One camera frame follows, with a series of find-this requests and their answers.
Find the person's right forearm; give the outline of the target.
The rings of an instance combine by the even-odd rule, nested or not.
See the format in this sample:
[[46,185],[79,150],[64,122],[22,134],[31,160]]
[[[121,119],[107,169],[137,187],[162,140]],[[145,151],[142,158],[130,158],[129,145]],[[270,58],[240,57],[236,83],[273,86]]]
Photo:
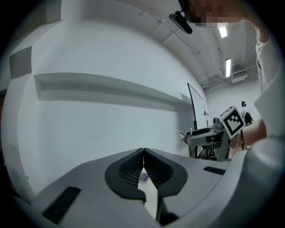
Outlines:
[[262,119],[255,121],[251,125],[245,126],[242,133],[238,133],[231,140],[230,155],[245,150],[259,140],[267,137],[266,127]]

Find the white ceiling air conditioner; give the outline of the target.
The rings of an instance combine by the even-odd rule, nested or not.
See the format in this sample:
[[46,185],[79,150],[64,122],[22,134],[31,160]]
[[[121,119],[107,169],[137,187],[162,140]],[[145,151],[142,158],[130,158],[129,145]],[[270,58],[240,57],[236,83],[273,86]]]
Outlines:
[[230,76],[230,81],[232,84],[243,81],[248,76],[247,70],[240,70],[234,72]]

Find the person's white shirt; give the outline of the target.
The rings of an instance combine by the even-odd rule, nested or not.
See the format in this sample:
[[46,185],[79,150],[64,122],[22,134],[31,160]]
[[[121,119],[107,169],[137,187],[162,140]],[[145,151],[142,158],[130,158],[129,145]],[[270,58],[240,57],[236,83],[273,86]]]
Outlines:
[[261,95],[254,104],[266,136],[230,163],[212,228],[285,228],[285,60],[272,40],[258,41],[256,52]]

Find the black-framed whiteboard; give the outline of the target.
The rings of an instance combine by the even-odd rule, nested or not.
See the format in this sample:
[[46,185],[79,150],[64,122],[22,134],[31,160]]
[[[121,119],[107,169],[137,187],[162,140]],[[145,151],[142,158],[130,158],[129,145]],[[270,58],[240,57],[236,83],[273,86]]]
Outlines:
[[204,99],[189,83],[187,85],[194,111],[194,129],[197,130],[200,128],[208,127],[208,119]]

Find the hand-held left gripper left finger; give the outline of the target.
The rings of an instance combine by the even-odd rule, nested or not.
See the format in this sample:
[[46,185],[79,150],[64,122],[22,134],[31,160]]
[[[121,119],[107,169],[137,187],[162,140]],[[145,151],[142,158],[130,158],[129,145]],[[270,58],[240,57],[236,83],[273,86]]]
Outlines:
[[138,189],[142,148],[83,163],[25,208],[36,228],[161,228]]

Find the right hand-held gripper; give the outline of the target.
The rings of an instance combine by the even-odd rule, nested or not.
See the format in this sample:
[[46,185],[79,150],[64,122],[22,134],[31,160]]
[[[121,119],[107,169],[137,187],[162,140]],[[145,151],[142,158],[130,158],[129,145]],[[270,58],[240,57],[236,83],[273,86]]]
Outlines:
[[213,119],[212,127],[192,131],[187,143],[193,146],[208,146],[215,143],[213,152],[217,160],[228,161],[231,141],[245,127],[245,122],[238,109],[231,106],[218,118]]

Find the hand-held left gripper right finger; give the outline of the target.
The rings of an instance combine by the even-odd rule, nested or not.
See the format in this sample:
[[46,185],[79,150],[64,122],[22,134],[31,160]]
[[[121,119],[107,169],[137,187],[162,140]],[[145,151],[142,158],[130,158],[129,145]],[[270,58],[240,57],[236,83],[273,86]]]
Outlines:
[[144,148],[144,167],[157,189],[156,220],[168,225],[193,210],[222,178],[229,162]]

